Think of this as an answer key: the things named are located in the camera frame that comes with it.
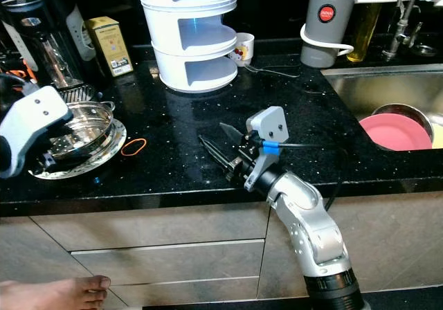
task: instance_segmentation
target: cabinet drawer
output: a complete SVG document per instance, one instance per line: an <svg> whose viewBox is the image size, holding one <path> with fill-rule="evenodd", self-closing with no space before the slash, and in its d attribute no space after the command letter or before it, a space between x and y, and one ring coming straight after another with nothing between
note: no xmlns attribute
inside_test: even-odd
<svg viewBox="0 0 443 310"><path fill-rule="evenodd" d="M260 274L263 239L75 251L72 256L112 284L248 277Z"/></svg>
<svg viewBox="0 0 443 310"><path fill-rule="evenodd" d="M242 279L113 286L112 291L130 307L136 307L250 300L257 296L257 284L258 277L245 277Z"/></svg>
<svg viewBox="0 0 443 310"><path fill-rule="evenodd" d="M266 203L33 217L65 249L93 250L265 238Z"/></svg>

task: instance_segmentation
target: orange rubber band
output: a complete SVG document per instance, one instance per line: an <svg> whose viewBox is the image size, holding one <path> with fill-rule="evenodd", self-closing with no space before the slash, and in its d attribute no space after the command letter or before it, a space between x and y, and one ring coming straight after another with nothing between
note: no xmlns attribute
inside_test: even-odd
<svg viewBox="0 0 443 310"><path fill-rule="evenodd" d="M140 148L137 149L137 151L135 151L134 153L131 153L131 154L126 154L124 152L126 147L130 146L131 144L134 144L135 142L140 142L140 141L143 142L143 145L141 145ZM122 156L135 156L146 146L146 144L147 144L147 140L145 140L144 138L133 139L129 143L126 143L125 145L123 145L122 149L120 150L120 153L122 154Z"/></svg>

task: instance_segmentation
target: faucet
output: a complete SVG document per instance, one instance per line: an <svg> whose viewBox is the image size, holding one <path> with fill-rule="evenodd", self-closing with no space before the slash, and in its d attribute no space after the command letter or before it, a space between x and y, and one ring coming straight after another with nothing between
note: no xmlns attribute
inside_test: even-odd
<svg viewBox="0 0 443 310"><path fill-rule="evenodd" d="M418 32L423 25L422 22L419 22L409 36L405 34L405 31L408 27L409 16L414 7L414 3L415 0L409 1L406 11L400 16L400 20L397 23L397 29L390 43L389 51L382 52L386 61L390 61L395 57L401 44L407 45L407 47L409 48L414 46L415 39L417 38Z"/></svg>

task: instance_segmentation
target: metal bowl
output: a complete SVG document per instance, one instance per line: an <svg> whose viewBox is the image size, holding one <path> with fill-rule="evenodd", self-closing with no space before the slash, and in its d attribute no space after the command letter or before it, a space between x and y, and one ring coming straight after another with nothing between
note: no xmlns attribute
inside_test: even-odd
<svg viewBox="0 0 443 310"><path fill-rule="evenodd" d="M428 117L424 115L419 109L409 106L408 104L385 104L372 112L372 115L382 113L393 113L406 116L413 119L419 125L421 125L428 134L431 142L434 140L434 130Z"/></svg>
<svg viewBox="0 0 443 310"><path fill-rule="evenodd" d="M56 161L93 155L106 140L114 118L111 101L70 102L67 106L73 113L73 119L65 124L68 133L50 139L53 146L49 153Z"/></svg>

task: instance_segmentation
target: black cable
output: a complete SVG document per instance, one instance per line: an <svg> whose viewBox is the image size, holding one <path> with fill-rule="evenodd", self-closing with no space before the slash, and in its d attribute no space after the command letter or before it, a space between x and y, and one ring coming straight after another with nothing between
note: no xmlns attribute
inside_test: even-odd
<svg viewBox="0 0 443 310"><path fill-rule="evenodd" d="M9 73L0 73L0 77L8 78L9 80L15 80L16 82L20 82L21 84L26 84L26 81L19 76L11 75Z"/></svg>
<svg viewBox="0 0 443 310"><path fill-rule="evenodd" d="M328 201L325 204L325 210L328 211L335 199L337 198L338 193L340 192L341 186L343 184L343 171L347 169L347 164L349 162L349 155L345 149L339 147L337 145L319 145L319 144L291 144L291 143L279 143L278 147L287 147L289 149L298 149L303 147L320 147L322 149L336 149L340 152L342 157L342 166L340 172L338 173L337 184L332 192L332 195L329 197Z"/></svg>

